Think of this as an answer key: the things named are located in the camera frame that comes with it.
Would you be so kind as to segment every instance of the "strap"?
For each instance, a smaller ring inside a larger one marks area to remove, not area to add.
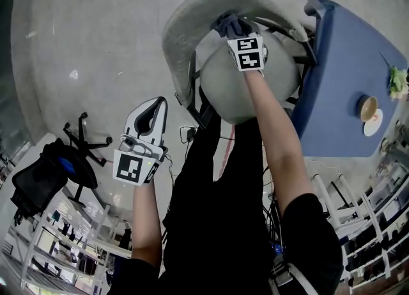
[[[268,283],[270,284],[271,292],[273,295],[280,295],[279,289],[277,288],[277,285],[275,284],[275,280],[269,278]]]
[[[306,277],[301,273],[298,268],[292,264],[288,263],[289,273],[291,273],[295,279],[300,283],[300,285],[304,288],[305,292],[308,295],[318,295],[314,287],[310,284],[310,282],[306,279]]]

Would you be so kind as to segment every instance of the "blue table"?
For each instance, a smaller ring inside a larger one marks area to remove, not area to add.
[[[318,0],[314,53],[318,66],[305,75],[291,120],[304,156],[371,156],[380,143],[397,100],[389,97],[389,67],[406,69],[405,57],[376,29],[346,8]],[[361,96],[378,99],[383,111],[379,130],[364,135],[357,116]]]

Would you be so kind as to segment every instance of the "black office chair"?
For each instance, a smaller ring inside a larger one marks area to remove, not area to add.
[[[81,116],[78,118],[78,137],[75,137],[72,132],[70,132],[68,129],[70,127],[70,123],[66,123],[64,126],[64,132],[67,134],[68,138],[70,139],[70,142],[73,142],[78,150],[84,155],[84,156],[89,156],[92,160],[94,160],[97,164],[99,164],[101,167],[103,167],[106,163],[107,160],[102,158],[99,160],[91,151],[90,149],[100,149],[100,148],[106,148],[109,146],[109,144],[112,143],[112,137],[107,137],[106,138],[106,143],[98,143],[98,144],[88,144],[88,142],[84,138],[84,129],[82,127],[82,120],[86,119],[88,117],[88,114],[84,112],[81,114]]]
[[[69,199],[85,208],[79,197],[84,186],[97,188],[95,173],[82,152],[57,139],[44,146],[35,163],[12,178],[16,188],[12,202],[18,207],[15,224],[43,212],[53,196],[66,185],[68,178],[79,185],[75,197]]]

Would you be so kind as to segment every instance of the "plate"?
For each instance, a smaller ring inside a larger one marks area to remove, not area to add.
[[[381,109],[377,109],[372,119],[367,121],[364,125],[365,136],[369,137],[374,135],[378,131],[379,127],[381,127],[382,119],[383,112]]]

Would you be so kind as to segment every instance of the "chair leg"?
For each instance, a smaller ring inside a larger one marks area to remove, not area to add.
[[[87,149],[106,148],[112,143],[112,137],[107,137],[106,143],[87,144]]]
[[[107,160],[102,158],[101,160],[99,160],[90,150],[86,150],[85,152],[86,156],[89,156],[92,160],[94,160],[97,164],[99,164],[101,167],[103,167],[106,163]]]
[[[107,143],[98,143],[98,144],[87,144],[88,149],[101,149],[108,147],[109,144]]]
[[[84,143],[85,138],[84,138],[84,127],[82,125],[82,120],[88,118],[88,114],[86,112],[82,113],[80,117],[78,118],[78,137],[80,143]]]
[[[68,138],[70,139],[70,141],[72,141],[78,148],[80,146],[80,141],[77,137],[74,136],[74,134],[72,132],[70,132],[68,130],[68,128],[70,127],[70,125],[67,123],[65,125],[65,127],[63,128],[63,131],[66,133],[66,135],[68,136]]]
[[[69,199],[71,202],[77,203],[80,207],[85,208],[85,204],[82,203],[82,202],[79,200],[79,197],[81,196],[82,189],[83,189],[83,186],[82,186],[82,185],[79,185],[79,186],[78,186],[77,193],[75,193],[75,197],[68,196],[68,199]]]

